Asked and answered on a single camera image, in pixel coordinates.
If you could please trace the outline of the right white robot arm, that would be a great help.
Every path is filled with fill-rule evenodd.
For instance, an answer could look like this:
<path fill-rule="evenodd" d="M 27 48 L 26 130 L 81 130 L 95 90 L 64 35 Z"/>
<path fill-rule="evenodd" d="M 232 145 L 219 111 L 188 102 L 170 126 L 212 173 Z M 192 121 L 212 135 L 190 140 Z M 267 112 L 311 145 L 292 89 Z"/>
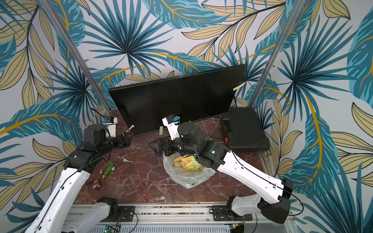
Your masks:
<path fill-rule="evenodd" d="M 236 216 L 260 213 L 268 220 L 283 224 L 289 216 L 294 183 L 272 177 L 240 159 L 226 145 L 208 140 L 193 122 L 180 123 L 175 115 L 162 119 L 169 136 L 156 141 L 152 150 L 160 157 L 178 153 L 182 158 L 194 157 L 203 167 L 224 173 L 251 188 L 255 195 L 233 196 L 226 212 Z"/>

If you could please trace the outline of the left aluminium corner post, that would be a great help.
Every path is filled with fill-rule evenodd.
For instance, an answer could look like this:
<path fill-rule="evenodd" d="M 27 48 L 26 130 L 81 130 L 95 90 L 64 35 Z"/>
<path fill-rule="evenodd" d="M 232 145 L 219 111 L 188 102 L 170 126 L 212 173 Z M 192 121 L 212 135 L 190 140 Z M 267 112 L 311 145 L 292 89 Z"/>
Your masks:
<path fill-rule="evenodd" d="M 81 68 L 83 74 L 87 78 L 88 82 L 91 85 L 92 90 L 98 96 L 102 106 L 105 108 L 106 111 L 110 112 L 111 107 L 107 102 L 106 97 L 103 95 L 102 91 L 100 90 L 97 82 L 93 78 L 91 71 L 89 70 L 84 58 L 80 54 L 75 41 L 73 40 L 72 36 L 69 32 L 69 21 L 68 17 L 66 16 L 66 12 L 64 12 L 64 16 L 60 16 L 58 11 L 53 6 L 52 1 L 41 0 L 39 1 L 41 7 L 45 10 L 47 17 L 50 19 L 51 23 L 55 26 L 56 31 L 60 34 L 63 41 L 65 42 L 68 51 L 70 51 L 72 57 L 78 63 L 79 67 Z"/>

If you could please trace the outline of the yellow sticky note edge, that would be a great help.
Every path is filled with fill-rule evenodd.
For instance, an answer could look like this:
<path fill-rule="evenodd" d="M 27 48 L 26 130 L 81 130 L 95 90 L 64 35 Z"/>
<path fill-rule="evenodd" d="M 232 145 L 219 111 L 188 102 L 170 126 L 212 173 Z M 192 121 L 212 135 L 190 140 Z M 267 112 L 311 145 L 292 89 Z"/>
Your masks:
<path fill-rule="evenodd" d="M 236 90 L 240 89 L 241 87 L 243 87 L 245 84 L 246 84 L 246 82 L 243 82 L 240 85 L 234 87 L 233 90 L 236 91 Z"/>

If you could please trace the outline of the black flat monitor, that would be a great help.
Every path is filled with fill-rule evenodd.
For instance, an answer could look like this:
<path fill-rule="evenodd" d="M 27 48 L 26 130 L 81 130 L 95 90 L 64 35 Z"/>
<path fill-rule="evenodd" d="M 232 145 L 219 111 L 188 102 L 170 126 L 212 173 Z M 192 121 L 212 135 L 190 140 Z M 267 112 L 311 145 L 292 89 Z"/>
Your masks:
<path fill-rule="evenodd" d="M 234 88 L 240 84 L 246 65 L 237 65 L 108 90 L 115 106 L 135 136 L 152 133 L 162 119 L 176 115 L 198 121 L 228 112 Z"/>

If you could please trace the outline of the right aluminium corner post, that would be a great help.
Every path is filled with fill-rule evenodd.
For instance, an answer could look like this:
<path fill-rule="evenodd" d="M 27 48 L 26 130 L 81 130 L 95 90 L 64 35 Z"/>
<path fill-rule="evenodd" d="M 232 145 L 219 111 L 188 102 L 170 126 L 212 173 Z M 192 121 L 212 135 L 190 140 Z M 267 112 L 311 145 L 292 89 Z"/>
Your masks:
<path fill-rule="evenodd" d="M 261 76 L 256 84 L 256 87 L 254 89 L 254 92 L 251 95 L 250 101 L 248 103 L 248 106 L 251 108 L 254 108 L 256 99 L 258 98 L 260 91 L 262 87 L 265 84 L 265 81 L 270 73 L 270 70 L 277 58 L 277 56 L 280 54 L 281 49 L 286 42 L 287 37 L 289 36 L 293 25 L 295 24 L 298 16 L 301 13 L 302 7 L 304 6 L 306 1 L 290 1 L 292 3 L 292 6 L 288 6 L 288 14 L 286 15 L 284 13 L 284 20 L 282 21 L 282 24 L 279 24 L 278 30 L 276 31 L 276 42 L 272 44 L 272 46 L 268 46 L 267 49 L 270 49 L 270 55 L 268 58 L 268 61 L 261 73 Z"/>

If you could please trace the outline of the pile of discarded sticky notes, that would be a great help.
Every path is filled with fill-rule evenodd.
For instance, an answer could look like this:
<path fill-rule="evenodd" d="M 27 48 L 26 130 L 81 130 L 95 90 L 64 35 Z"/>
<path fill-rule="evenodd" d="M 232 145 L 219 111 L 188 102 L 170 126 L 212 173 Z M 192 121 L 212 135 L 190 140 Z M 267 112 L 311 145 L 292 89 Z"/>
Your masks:
<path fill-rule="evenodd" d="M 188 157 L 178 157 L 174 159 L 174 165 L 175 168 L 183 169 L 184 172 L 199 172 L 202 169 L 202 165 L 198 163 L 194 156 L 188 156 Z"/>

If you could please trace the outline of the brown small tool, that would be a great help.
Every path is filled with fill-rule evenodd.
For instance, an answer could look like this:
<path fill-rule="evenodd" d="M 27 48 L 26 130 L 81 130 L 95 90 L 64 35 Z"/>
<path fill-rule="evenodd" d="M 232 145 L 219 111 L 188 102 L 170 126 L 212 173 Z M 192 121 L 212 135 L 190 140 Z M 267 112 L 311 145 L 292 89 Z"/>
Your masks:
<path fill-rule="evenodd" d="M 89 180 L 85 183 L 86 185 L 91 185 L 93 189 L 100 189 L 101 188 L 101 180 L 96 179 L 96 180 Z"/>

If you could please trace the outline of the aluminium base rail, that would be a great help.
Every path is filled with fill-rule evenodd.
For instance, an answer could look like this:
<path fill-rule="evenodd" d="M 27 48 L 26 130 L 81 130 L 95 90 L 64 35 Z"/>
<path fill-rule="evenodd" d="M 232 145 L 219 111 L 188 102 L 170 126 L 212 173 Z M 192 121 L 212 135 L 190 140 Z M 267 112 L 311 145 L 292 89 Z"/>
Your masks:
<path fill-rule="evenodd" d="M 62 221 L 64 233 L 298 233 L 293 217 L 277 224 L 256 213 L 228 217 L 224 203 L 120 204 L 120 216 L 104 217 L 105 206 L 73 205 Z"/>

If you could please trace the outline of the black plastic tool case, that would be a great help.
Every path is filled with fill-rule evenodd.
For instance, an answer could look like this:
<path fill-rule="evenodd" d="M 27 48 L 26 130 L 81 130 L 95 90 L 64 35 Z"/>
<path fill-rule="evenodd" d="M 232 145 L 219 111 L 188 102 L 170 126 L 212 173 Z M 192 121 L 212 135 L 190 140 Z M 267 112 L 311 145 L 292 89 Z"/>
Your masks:
<path fill-rule="evenodd" d="M 250 107 L 231 107 L 220 118 L 223 136 L 233 152 L 265 152 L 270 142 L 259 118 Z"/>

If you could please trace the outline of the mesh waste bin with liner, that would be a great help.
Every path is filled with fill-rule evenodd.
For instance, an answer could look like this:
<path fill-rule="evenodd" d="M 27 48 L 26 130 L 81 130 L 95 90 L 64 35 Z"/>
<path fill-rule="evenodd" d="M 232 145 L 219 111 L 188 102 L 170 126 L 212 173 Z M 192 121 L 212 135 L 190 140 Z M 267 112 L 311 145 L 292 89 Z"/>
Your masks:
<path fill-rule="evenodd" d="M 182 157 L 175 153 L 163 156 L 163 163 L 171 180 L 185 189 L 197 187 L 215 174 L 215 170 L 203 167 L 193 156 Z"/>

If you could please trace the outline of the aluminium corner post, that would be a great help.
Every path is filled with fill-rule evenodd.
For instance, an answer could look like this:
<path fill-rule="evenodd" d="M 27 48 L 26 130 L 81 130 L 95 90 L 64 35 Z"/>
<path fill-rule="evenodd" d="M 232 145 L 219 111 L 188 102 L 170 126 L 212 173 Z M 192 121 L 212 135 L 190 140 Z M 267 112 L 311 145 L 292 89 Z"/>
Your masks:
<path fill-rule="evenodd" d="M 276 31 L 276 42 L 272 44 L 272 46 L 268 46 L 267 49 L 270 49 L 270 55 L 268 58 L 268 61 L 261 73 L 261 76 L 256 84 L 256 87 L 254 89 L 254 92 L 251 95 L 250 101 L 248 103 L 248 106 L 251 108 L 254 108 L 256 99 L 258 98 L 260 91 L 262 87 L 265 84 L 265 81 L 270 73 L 270 70 L 277 58 L 277 56 L 280 54 L 281 49 L 286 42 L 287 37 L 289 36 L 293 25 L 295 24 L 298 16 L 301 13 L 302 7 L 304 6 L 306 1 L 290 1 L 292 3 L 292 6 L 288 6 L 288 14 L 286 15 L 284 13 L 284 20 L 282 21 L 282 24 L 279 24 L 278 30 Z"/>
<path fill-rule="evenodd" d="M 88 82 L 91 85 L 92 90 L 98 96 L 102 106 L 105 108 L 106 111 L 110 112 L 111 107 L 107 102 L 106 97 L 103 95 L 102 91 L 100 90 L 97 82 L 93 78 L 91 71 L 89 70 L 84 58 L 80 54 L 75 41 L 73 40 L 72 36 L 69 32 L 69 21 L 68 17 L 66 16 L 66 12 L 64 12 L 64 16 L 60 16 L 58 11 L 53 6 L 52 1 L 41 0 L 39 1 L 41 7 L 45 10 L 47 17 L 50 19 L 51 23 L 55 26 L 56 31 L 60 34 L 63 41 L 65 42 L 68 51 L 70 51 L 72 57 L 78 63 L 79 67 L 81 68 L 83 74 L 87 78 Z"/>

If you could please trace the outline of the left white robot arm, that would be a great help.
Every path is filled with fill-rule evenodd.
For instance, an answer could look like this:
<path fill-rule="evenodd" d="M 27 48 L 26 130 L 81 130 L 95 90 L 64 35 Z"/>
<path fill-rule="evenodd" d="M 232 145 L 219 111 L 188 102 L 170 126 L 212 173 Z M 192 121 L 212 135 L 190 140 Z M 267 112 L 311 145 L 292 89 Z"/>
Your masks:
<path fill-rule="evenodd" d="M 80 189 L 103 157 L 113 149 L 131 145 L 133 133 L 116 135 L 115 124 L 94 124 L 84 130 L 84 139 L 64 164 L 56 187 L 41 212 L 26 229 L 28 233 L 86 233 L 102 220 L 119 217 L 118 202 L 101 198 L 78 219 L 64 224 Z"/>

